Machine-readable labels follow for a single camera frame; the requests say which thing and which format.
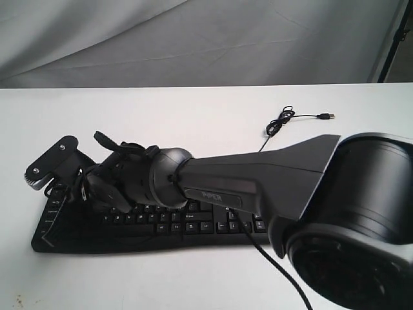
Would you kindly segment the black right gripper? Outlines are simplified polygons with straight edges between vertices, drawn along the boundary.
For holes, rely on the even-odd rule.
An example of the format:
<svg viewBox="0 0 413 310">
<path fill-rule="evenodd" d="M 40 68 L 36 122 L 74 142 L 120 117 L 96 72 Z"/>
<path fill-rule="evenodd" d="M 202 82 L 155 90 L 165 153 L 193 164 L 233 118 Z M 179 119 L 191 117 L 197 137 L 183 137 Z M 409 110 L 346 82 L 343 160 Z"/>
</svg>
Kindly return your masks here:
<svg viewBox="0 0 413 310">
<path fill-rule="evenodd" d="M 150 168 L 159 153 L 156 145 L 144 148 L 137 143 L 100 142 L 112 153 L 86 174 L 84 190 L 95 212 L 115 209 L 128 213 L 136 204 L 155 205 L 149 186 Z M 53 189 L 41 220 L 41 239 L 58 246 L 76 233 L 76 209 L 68 189 Z"/>
</svg>

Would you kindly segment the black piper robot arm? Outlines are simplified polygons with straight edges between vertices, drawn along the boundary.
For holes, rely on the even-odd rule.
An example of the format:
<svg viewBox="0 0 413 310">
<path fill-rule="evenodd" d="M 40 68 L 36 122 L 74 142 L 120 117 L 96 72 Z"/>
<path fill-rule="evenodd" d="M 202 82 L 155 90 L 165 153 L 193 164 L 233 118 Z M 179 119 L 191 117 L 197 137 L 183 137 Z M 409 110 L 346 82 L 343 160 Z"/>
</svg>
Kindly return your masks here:
<svg viewBox="0 0 413 310">
<path fill-rule="evenodd" d="M 321 135 L 279 150 L 195 158 L 115 143 L 96 163 L 66 136 L 41 159 L 44 253 L 125 253 L 252 238 L 347 309 L 412 308 L 412 141 Z"/>
</svg>

